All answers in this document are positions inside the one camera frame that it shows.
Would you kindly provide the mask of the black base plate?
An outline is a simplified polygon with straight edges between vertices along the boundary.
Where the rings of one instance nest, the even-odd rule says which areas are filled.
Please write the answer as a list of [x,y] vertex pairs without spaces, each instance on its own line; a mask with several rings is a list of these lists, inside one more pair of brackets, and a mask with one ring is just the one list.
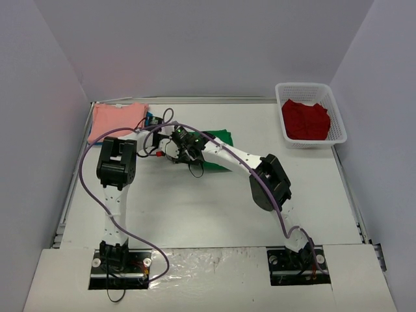
[[149,250],[131,250],[124,268],[107,264],[99,251],[94,251],[90,270],[89,290],[139,290],[148,289],[151,252]]
[[302,259],[285,248],[269,248],[266,254],[273,287],[331,284],[330,275],[316,267],[312,254]]

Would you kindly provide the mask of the green t shirt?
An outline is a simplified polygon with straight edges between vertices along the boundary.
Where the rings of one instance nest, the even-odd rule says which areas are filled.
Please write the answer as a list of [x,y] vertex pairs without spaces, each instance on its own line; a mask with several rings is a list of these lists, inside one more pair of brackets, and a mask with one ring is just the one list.
[[[209,131],[204,131],[204,133],[207,136],[212,137],[213,140],[216,140],[216,141],[220,140],[225,144],[233,146],[232,135],[227,129],[209,130]],[[209,147],[216,148],[215,144],[213,144],[210,140],[207,140],[204,136],[201,136],[200,133],[192,132],[192,134],[195,135],[196,138],[200,138],[205,143],[208,143]],[[229,169],[227,169],[226,167],[221,166],[215,162],[207,162],[206,160],[204,160],[204,162],[202,163],[202,168],[207,172],[229,172]]]

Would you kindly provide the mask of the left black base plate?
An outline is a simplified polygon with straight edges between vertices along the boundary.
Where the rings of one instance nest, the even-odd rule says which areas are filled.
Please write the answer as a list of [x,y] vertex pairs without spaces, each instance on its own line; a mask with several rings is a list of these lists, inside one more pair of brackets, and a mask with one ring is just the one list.
[[131,250],[124,268],[107,264],[99,251],[94,251],[90,270],[89,290],[139,290],[148,289],[151,252],[149,250]]

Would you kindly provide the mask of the pink folded t shirt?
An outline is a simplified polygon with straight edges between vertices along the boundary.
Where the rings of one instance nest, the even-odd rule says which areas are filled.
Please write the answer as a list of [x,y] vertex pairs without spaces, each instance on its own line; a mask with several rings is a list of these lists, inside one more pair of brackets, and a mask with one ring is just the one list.
[[88,136],[91,144],[102,134],[119,128],[136,128],[142,126],[149,105],[144,103],[132,103],[125,106],[116,106],[106,103],[95,103],[92,115],[92,128]]

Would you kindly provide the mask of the white plastic basket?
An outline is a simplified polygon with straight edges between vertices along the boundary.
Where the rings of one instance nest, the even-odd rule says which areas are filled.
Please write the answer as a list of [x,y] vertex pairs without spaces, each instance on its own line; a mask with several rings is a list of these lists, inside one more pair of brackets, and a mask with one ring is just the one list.
[[[328,149],[347,140],[345,126],[331,88],[321,83],[278,83],[275,86],[277,112],[285,146],[289,149]],[[330,128],[324,140],[295,140],[288,137],[282,107],[287,100],[306,106],[321,105],[327,110]]]

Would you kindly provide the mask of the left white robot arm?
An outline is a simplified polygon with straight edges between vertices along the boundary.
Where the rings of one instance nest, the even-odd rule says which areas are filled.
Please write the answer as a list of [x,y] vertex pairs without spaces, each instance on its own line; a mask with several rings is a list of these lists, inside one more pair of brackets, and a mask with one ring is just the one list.
[[131,264],[129,235],[126,226],[127,193],[135,179],[137,153],[149,148],[155,151],[161,147],[161,140],[168,137],[158,129],[159,118],[144,130],[135,129],[125,136],[117,136],[117,130],[107,131],[99,137],[101,151],[96,175],[104,193],[106,219],[104,234],[99,245],[101,260],[117,272],[127,270]]

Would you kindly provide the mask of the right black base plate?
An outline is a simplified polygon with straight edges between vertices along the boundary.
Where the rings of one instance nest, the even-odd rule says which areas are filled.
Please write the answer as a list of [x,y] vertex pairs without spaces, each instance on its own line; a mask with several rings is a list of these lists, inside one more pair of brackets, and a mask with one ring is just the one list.
[[269,248],[266,254],[273,287],[331,284],[330,275],[316,267],[312,254],[302,259],[285,248]]

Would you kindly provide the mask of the red t shirt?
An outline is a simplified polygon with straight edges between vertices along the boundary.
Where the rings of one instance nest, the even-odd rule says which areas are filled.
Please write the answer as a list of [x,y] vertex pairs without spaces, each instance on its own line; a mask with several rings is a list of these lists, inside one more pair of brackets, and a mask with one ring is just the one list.
[[293,140],[326,140],[331,119],[328,110],[316,103],[312,106],[288,99],[282,106],[287,136]]

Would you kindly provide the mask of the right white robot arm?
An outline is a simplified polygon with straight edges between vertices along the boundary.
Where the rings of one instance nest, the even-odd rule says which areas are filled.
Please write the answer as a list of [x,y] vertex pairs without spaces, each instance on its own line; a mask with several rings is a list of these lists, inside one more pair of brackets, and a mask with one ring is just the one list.
[[215,164],[244,176],[249,181],[255,204],[272,213],[280,225],[290,264],[304,268],[311,262],[307,235],[302,231],[294,209],[284,206],[292,196],[291,182],[275,155],[246,153],[207,132],[191,133],[184,125],[171,125],[166,133],[174,145],[166,148],[173,160],[200,167],[206,163]]

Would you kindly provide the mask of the blue folded t shirt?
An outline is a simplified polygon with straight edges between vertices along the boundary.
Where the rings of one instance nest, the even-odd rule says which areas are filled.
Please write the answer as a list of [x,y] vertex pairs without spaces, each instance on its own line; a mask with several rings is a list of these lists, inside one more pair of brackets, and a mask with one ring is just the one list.
[[150,123],[150,120],[153,118],[153,114],[151,112],[146,113],[146,119],[144,121],[144,126],[147,127]]

